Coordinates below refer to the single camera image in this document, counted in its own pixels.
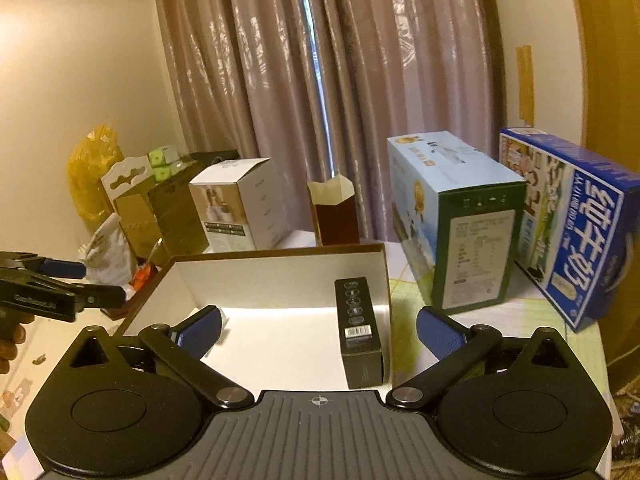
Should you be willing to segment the person's left hand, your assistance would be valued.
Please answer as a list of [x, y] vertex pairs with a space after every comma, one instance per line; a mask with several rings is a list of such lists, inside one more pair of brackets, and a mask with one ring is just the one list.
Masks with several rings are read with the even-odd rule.
[[9, 311], [1, 315], [0, 374], [9, 373], [11, 363], [17, 357], [18, 346], [26, 340], [25, 326], [34, 322], [32, 314]]

